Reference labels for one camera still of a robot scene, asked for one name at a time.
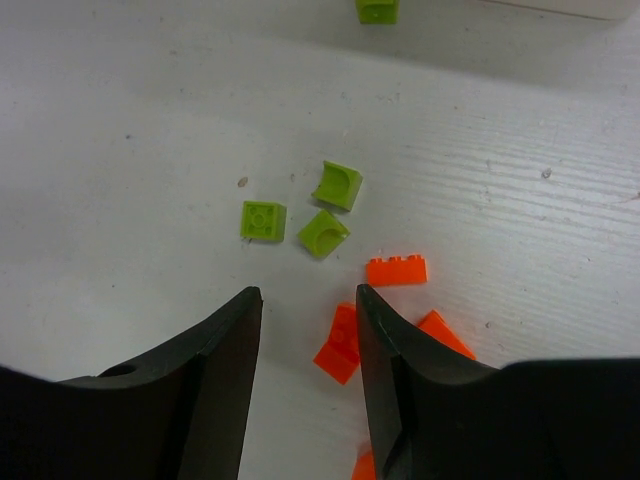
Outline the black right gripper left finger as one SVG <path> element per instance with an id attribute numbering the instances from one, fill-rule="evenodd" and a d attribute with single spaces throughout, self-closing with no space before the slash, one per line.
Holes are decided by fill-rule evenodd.
<path id="1" fill-rule="evenodd" d="M 234 479 L 263 300 L 248 287 L 205 320 L 97 376 L 1 371 L 5 479 Z"/>

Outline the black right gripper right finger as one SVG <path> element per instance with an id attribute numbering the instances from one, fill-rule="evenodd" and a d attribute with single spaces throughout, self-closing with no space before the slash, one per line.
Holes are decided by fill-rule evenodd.
<path id="1" fill-rule="evenodd" d="M 639 362 L 493 368 L 356 291 L 366 412 L 380 479 L 635 479 Z"/>

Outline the orange lego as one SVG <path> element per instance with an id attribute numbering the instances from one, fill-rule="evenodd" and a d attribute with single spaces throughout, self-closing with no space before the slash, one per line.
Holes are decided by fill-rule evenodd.
<path id="1" fill-rule="evenodd" d="M 358 457 L 352 471 L 351 480 L 376 480 L 374 457 L 371 450 Z"/>

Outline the orange smooth lego tile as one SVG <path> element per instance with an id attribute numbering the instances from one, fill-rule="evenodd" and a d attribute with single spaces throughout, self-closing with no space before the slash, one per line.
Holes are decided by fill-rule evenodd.
<path id="1" fill-rule="evenodd" d="M 471 360 L 476 359 L 472 350 L 448 326 L 444 318 L 436 310 L 431 310 L 427 313 L 417 324 L 417 327 L 451 350 Z"/>

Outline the orange lego plate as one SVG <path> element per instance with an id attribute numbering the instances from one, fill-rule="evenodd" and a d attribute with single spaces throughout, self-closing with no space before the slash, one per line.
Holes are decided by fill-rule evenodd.
<path id="1" fill-rule="evenodd" d="M 340 303 L 327 340 L 313 362 L 340 385 L 345 385 L 360 365 L 356 307 Z"/>

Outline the orange lego brick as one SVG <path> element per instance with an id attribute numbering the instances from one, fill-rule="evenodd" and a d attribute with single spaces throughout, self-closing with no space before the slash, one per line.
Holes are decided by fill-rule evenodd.
<path id="1" fill-rule="evenodd" d="M 426 260 L 422 255 L 372 258 L 365 268 L 368 284 L 374 287 L 419 285 L 428 282 Z"/>

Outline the green square lego plate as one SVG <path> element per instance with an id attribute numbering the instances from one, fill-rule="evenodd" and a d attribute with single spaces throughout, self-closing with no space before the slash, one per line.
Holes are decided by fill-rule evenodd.
<path id="1" fill-rule="evenodd" d="M 266 242 L 284 240 L 287 208 L 276 202 L 244 201 L 240 236 Z"/>

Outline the green notched lego piece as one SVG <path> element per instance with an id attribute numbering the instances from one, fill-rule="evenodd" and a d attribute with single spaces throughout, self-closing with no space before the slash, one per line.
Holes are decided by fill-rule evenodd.
<path id="1" fill-rule="evenodd" d="M 297 234 L 301 245 L 316 259 L 324 259 L 348 236 L 349 229 L 333 214 L 321 209 Z"/>

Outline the green curved lego piece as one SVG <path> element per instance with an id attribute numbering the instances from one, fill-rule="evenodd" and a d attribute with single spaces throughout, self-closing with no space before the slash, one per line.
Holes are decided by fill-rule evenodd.
<path id="1" fill-rule="evenodd" d="M 357 170 L 330 161 L 323 162 L 320 183 L 312 197 L 345 211 L 351 211 L 363 176 Z"/>

